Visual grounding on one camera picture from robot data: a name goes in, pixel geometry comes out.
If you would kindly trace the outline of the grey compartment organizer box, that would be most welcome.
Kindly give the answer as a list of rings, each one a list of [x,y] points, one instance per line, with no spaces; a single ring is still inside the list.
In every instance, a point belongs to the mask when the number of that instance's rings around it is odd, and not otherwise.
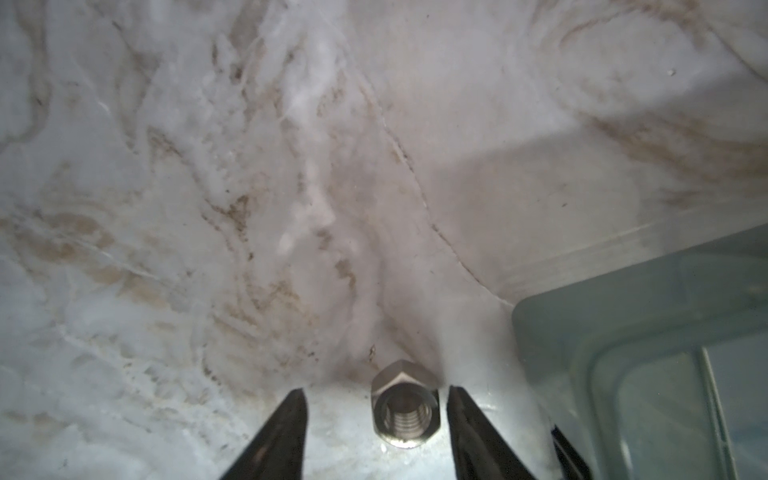
[[[528,382],[595,479],[767,475],[767,229],[520,301]]]

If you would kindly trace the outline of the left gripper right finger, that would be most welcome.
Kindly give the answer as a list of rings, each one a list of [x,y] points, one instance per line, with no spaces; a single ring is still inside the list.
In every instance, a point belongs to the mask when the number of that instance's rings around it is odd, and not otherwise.
[[[534,479],[463,387],[449,388],[447,417],[457,479]]]

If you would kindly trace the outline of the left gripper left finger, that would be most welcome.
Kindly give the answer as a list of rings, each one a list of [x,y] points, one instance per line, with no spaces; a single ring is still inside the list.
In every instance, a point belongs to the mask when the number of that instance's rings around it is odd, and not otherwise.
[[[301,479],[308,419],[304,391],[291,390],[221,479]]]

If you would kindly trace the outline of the silver hex nut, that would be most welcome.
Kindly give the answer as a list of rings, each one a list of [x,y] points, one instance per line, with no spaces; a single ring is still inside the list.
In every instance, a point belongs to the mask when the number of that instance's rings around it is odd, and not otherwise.
[[[425,443],[441,425],[439,386],[435,375],[408,360],[381,370],[371,384],[375,433],[396,448]]]

